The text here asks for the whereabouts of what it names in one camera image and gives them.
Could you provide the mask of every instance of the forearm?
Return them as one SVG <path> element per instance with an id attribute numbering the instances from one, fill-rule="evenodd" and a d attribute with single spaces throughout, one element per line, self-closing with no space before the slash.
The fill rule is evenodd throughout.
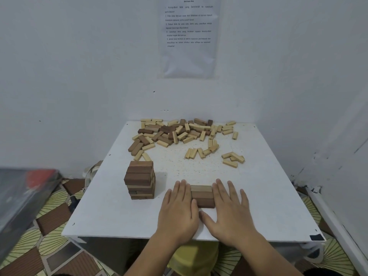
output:
<path id="1" fill-rule="evenodd" d="M 176 245 L 154 234 L 125 276 L 162 276 Z"/>
<path id="2" fill-rule="evenodd" d="M 301 273 L 259 233 L 245 237 L 237 246 L 256 276 L 299 276 Z"/>

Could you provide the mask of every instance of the paper sheet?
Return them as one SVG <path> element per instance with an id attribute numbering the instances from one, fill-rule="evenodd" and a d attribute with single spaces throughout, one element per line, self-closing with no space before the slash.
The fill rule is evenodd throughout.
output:
<path id="1" fill-rule="evenodd" d="M 165 78 L 213 76 L 221 0 L 159 0 Z"/>

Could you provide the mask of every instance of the yellow stool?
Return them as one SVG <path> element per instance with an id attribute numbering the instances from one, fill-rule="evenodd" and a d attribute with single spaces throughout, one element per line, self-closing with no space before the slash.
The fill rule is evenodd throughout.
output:
<path id="1" fill-rule="evenodd" d="M 219 254 L 219 243 L 192 240 L 181 246 L 168 267 L 181 276 L 209 276 Z"/>

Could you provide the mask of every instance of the white table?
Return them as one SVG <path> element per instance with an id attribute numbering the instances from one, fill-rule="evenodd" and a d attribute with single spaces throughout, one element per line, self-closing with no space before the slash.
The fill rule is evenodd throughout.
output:
<path id="1" fill-rule="evenodd" d="M 239 132 L 237 140 L 232 140 L 232 134 L 218 133 L 216 140 L 220 148 L 205 159 L 197 155 L 194 160 L 187 160 L 184 156 L 188 148 L 206 149 L 207 138 L 204 142 L 197 139 L 168 148 L 156 145 L 147 151 L 156 173 L 155 197 L 131 200 L 123 178 L 133 160 L 128 148 L 138 129 L 138 121 L 124 125 L 63 235 L 80 242 L 78 237 L 150 238 L 157 227 L 163 196 L 176 180 L 211 185 L 220 178 L 226 188 L 226 182 L 231 180 L 238 194 L 241 188 L 245 190 L 254 224 L 268 241 L 321 242 L 311 240 L 311 236 L 321 234 L 320 229 L 255 124 L 234 125 L 234 130 Z M 221 155 L 231 151 L 243 155 L 246 162 L 239 163 L 238 168 L 222 164 Z M 204 211 L 216 220 L 216 209 Z M 216 240 L 202 223 L 194 239 Z"/>

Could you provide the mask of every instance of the person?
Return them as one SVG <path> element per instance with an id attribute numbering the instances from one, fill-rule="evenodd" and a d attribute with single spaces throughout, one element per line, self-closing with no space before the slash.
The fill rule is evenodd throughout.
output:
<path id="1" fill-rule="evenodd" d="M 190 184 L 177 181 L 163 198 L 156 232 L 125 275 L 161 276 L 174 252 L 193 238 L 200 220 L 220 242 L 239 250 L 256 276 L 302 275 L 257 232 L 244 190 L 240 190 L 240 202 L 231 181 L 228 187 L 230 194 L 220 179 L 212 185 L 217 211 L 214 222 L 198 211 Z"/>

